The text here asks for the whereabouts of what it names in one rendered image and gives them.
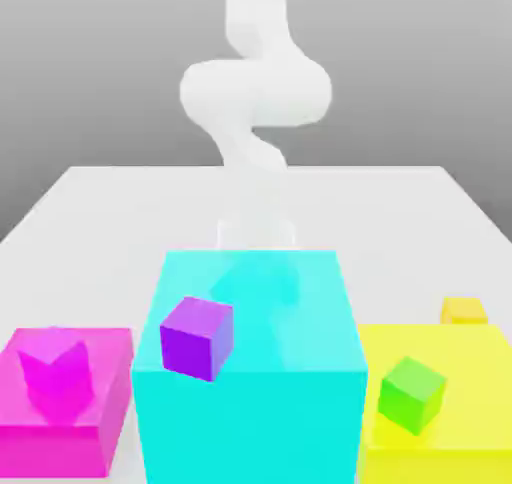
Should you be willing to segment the small purple cube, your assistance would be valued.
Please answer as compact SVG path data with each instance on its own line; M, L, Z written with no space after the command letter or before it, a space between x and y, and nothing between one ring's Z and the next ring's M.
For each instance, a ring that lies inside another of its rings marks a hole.
M234 347L228 304L186 296L160 324L165 369L213 382Z

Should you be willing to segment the small orange cube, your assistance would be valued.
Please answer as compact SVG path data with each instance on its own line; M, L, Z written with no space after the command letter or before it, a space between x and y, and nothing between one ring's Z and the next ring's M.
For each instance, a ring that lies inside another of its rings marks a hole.
M442 303L440 322L443 324L487 324L488 316L478 298L446 297Z

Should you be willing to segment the small green cube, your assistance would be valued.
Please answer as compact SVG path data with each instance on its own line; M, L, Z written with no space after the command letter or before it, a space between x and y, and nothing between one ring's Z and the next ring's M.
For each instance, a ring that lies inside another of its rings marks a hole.
M445 376L404 357L382 379L377 410L418 436L439 413L446 385Z

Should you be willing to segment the small magenta cube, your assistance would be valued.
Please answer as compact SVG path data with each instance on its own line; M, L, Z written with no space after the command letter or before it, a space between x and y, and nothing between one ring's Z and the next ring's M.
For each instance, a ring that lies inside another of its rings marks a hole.
M16 353L28 397L53 424L73 423L94 399L85 339L72 329L23 329Z

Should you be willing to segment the large cyan box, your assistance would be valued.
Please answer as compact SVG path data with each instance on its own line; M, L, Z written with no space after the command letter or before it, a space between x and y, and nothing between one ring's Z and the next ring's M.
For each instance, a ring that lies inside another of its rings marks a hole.
M234 310L213 382L162 365L186 296ZM147 484L354 484L367 379L334 252L171 251L132 367Z

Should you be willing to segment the large magenta box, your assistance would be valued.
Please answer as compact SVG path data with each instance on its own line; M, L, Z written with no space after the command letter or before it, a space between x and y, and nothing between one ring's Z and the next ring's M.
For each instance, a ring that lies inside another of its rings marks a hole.
M103 478L108 475L131 400L130 329L69 328L89 351L94 399L71 424L46 420L28 397L16 349L18 328L0 351L0 477Z

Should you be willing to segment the large yellow box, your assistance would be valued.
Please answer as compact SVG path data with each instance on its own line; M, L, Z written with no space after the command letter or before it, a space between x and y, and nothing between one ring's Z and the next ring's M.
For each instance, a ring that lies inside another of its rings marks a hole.
M358 484L512 484L512 346L495 325L361 324L368 363ZM446 379L415 436L377 410L382 379L410 357Z

